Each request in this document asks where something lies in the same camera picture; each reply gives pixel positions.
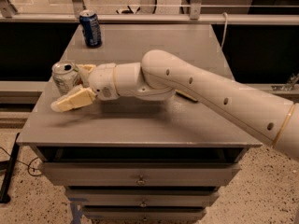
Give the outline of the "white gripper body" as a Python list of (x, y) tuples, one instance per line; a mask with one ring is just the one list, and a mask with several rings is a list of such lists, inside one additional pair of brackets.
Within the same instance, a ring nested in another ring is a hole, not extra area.
[(89, 74), (90, 88), (102, 101), (116, 100), (119, 95), (115, 85), (116, 64), (107, 63), (96, 66)]

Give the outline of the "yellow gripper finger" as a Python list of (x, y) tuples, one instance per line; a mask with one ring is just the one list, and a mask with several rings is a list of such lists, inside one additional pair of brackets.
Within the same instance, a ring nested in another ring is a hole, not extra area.
[(82, 85), (77, 85), (66, 95), (52, 102), (50, 108), (55, 112), (65, 112), (90, 105), (95, 98), (96, 94), (91, 88), (84, 88)]
[(96, 67), (95, 64), (78, 64), (78, 73), (82, 78), (87, 78), (91, 71)]

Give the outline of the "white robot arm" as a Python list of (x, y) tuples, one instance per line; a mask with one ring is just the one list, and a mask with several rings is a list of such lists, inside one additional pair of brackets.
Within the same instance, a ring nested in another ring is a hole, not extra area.
[(83, 65), (88, 86), (77, 85), (53, 102), (55, 112), (134, 96), (163, 100), (176, 90), (190, 95), (263, 144), (299, 161), (299, 104), (193, 66), (159, 49), (139, 63)]

